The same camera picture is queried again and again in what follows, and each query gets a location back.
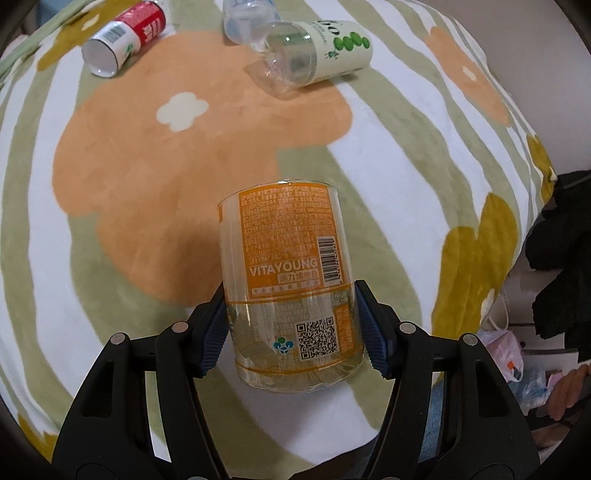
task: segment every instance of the blue gripper pad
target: blue gripper pad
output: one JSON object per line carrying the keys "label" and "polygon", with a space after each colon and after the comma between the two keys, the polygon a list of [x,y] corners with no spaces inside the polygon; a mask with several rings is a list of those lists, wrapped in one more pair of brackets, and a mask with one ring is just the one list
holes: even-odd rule
{"label": "blue gripper pad", "polygon": [[216,366],[217,359],[220,357],[229,329],[230,326],[228,323],[226,302],[222,301],[216,313],[213,315],[211,324],[203,335],[203,356],[201,363],[199,364],[203,375]]}
{"label": "blue gripper pad", "polygon": [[369,360],[371,361],[372,366],[380,372],[384,378],[390,378],[391,369],[388,362],[388,342],[384,338],[376,318],[372,315],[367,301],[357,285],[355,285],[355,295],[357,297],[357,308],[359,310],[361,335],[363,336]]}

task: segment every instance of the striped blanket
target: striped blanket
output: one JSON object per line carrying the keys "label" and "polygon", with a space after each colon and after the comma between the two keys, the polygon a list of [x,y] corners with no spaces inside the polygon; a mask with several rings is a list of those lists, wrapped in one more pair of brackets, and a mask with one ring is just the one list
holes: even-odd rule
{"label": "striped blanket", "polygon": [[[255,184],[334,185],[355,278],[432,334],[478,329],[554,174],[457,21],[413,0],[277,0],[374,43],[371,67],[281,101],[223,38],[222,0],[172,0],[157,42],[90,74],[80,45],[134,2],[77,0],[0,63],[0,395],[47,458],[113,333],[155,335],[209,299],[216,205]],[[365,365],[311,394],[257,391],[226,343],[197,387],[230,474],[288,478],[370,441],[392,384]]]}

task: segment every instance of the metal screw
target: metal screw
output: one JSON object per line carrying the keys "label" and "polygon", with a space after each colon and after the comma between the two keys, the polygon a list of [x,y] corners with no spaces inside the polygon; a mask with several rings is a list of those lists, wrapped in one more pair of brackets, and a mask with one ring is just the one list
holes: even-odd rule
{"label": "metal screw", "polygon": [[189,328],[189,324],[187,322],[177,322],[173,325],[173,332],[174,333],[183,333],[186,332]]}
{"label": "metal screw", "polygon": [[403,322],[400,324],[400,331],[402,333],[406,333],[407,335],[412,335],[417,331],[417,328],[410,322]]}
{"label": "metal screw", "polygon": [[474,346],[478,344],[478,337],[476,335],[472,335],[471,333],[468,333],[467,335],[464,335],[464,343],[466,343],[467,345],[470,346]]}
{"label": "metal screw", "polygon": [[111,337],[111,343],[113,345],[119,345],[125,341],[125,334],[124,333],[116,333]]}

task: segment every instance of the barcode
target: barcode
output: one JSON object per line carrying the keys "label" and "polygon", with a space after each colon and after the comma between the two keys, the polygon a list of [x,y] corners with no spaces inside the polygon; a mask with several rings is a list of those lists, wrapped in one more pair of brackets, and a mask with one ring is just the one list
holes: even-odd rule
{"label": "barcode", "polygon": [[301,360],[312,360],[339,351],[335,320],[332,317],[296,323],[295,335]]}
{"label": "barcode", "polygon": [[123,37],[123,35],[125,35],[125,29],[121,27],[121,25],[115,25],[113,28],[103,33],[103,37],[105,40],[108,40],[109,43],[115,43]]}
{"label": "barcode", "polygon": [[318,253],[320,254],[320,266],[322,267],[322,282],[325,287],[343,283],[340,273],[339,254],[336,248],[334,236],[318,236]]}

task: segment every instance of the qr code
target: qr code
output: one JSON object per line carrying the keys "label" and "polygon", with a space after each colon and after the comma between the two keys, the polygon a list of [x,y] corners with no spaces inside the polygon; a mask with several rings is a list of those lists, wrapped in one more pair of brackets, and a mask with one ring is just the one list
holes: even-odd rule
{"label": "qr code", "polygon": [[328,317],[295,324],[300,359],[311,360],[339,351],[335,320]]}

